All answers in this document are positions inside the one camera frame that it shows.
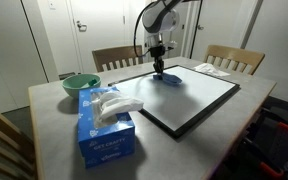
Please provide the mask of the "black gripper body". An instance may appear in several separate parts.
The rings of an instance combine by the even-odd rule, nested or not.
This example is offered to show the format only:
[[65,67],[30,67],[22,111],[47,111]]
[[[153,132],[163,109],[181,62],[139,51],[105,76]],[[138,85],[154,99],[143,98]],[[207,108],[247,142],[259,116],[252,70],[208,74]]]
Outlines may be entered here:
[[162,56],[164,54],[165,47],[163,45],[150,48],[150,55],[154,58],[154,63],[159,69],[162,69],[164,67],[164,62],[162,60]]

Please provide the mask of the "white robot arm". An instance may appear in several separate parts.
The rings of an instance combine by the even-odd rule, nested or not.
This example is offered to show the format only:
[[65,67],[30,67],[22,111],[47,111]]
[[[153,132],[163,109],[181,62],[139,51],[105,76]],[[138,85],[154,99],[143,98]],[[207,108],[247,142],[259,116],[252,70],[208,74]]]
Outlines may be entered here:
[[186,3],[198,0],[156,0],[149,3],[139,14],[133,35],[133,44],[136,44],[136,35],[139,22],[142,22],[144,29],[149,34],[148,52],[154,58],[154,70],[161,75],[164,70],[162,56],[166,52],[162,33],[171,32],[178,27],[180,17],[175,7],[179,3]]

